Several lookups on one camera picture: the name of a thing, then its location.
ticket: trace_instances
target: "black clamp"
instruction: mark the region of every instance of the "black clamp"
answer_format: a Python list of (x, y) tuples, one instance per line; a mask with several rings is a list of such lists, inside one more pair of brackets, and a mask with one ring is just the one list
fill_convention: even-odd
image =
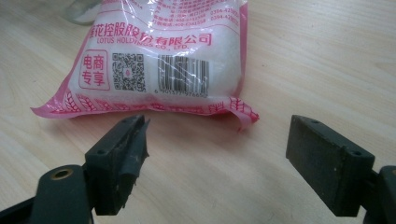
[(120, 121), (86, 154), (85, 164), (66, 165), (42, 175), (37, 193), (0, 212), (0, 223), (93, 223), (125, 206), (149, 155), (144, 116)]
[(286, 157), (338, 217), (396, 223), (396, 166), (372, 170), (375, 156), (323, 123), (293, 115)]

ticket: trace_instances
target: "screw hole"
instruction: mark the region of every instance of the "screw hole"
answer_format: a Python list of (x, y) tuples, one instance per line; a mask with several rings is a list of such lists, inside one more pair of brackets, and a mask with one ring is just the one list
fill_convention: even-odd
[(60, 180), (60, 179), (65, 179), (65, 178), (69, 177), (71, 174), (73, 174), (72, 169), (62, 169), (62, 170), (59, 170), (59, 171), (55, 172), (54, 174), (52, 174), (50, 176), (50, 178), (52, 180)]

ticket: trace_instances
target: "red chinese characters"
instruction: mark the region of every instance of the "red chinese characters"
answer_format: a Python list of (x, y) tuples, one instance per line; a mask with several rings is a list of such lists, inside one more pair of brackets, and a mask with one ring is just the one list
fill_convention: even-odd
[(82, 89), (108, 91), (107, 52), (88, 49), (81, 57), (78, 85)]

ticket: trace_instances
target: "white powder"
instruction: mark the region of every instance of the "white powder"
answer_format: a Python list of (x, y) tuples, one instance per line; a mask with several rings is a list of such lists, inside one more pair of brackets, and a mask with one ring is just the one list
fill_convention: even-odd
[(231, 111), (247, 127), (259, 118), (236, 98), (244, 73), (247, 12), (242, 0), (177, 6), (105, 0), (76, 19), (89, 22), (98, 14), (69, 81), (34, 111), (47, 118), (141, 109)]

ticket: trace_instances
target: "wooden table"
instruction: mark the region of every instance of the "wooden table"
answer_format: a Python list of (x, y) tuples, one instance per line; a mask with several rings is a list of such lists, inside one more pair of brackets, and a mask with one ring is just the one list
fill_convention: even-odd
[[(48, 170), (82, 164), (119, 120), (109, 113), (42, 119), (89, 27), (63, 20), (63, 1), (0, 3), (0, 210), (35, 195)], [(396, 163), (396, 3), (249, 2), (241, 94), (261, 119), (143, 111), (148, 151), (116, 217), (96, 223), (361, 223), (335, 217), (285, 158), (290, 117), (318, 119)]]

